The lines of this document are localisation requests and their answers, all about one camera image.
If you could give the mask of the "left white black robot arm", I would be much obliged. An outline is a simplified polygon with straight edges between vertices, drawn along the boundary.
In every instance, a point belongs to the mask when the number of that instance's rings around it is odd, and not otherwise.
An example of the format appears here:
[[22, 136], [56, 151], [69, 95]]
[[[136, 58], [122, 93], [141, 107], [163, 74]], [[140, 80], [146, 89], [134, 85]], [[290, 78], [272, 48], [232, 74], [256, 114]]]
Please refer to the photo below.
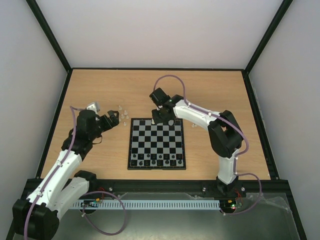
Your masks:
[[25, 240], [51, 240], [70, 207], [95, 189], [94, 173], [79, 171], [73, 178], [70, 175], [84, 161], [94, 141], [119, 124], [118, 111], [99, 116], [95, 104], [84, 109], [71, 106], [70, 110], [73, 126], [57, 160], [35, 190], [12, 207], [14, 231]]

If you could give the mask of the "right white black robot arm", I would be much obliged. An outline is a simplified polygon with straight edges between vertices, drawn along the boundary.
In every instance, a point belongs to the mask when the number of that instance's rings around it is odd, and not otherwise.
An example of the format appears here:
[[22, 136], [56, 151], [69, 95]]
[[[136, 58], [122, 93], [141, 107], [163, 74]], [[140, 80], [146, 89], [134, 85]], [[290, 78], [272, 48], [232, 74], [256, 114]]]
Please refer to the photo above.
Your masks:
[[245, 139], [233, 114], [228, 110], [221, 113], [207, 110], [180, 95], [170, 97], [165, 93], [151, 93], [149, 97], [156, 105], [151, 111], [155, 124], [180, 118], [207, 130], [211, 148], [219, 159], [216, 188], [224, 196], [233, 193], [239, 179], [237, 160]]

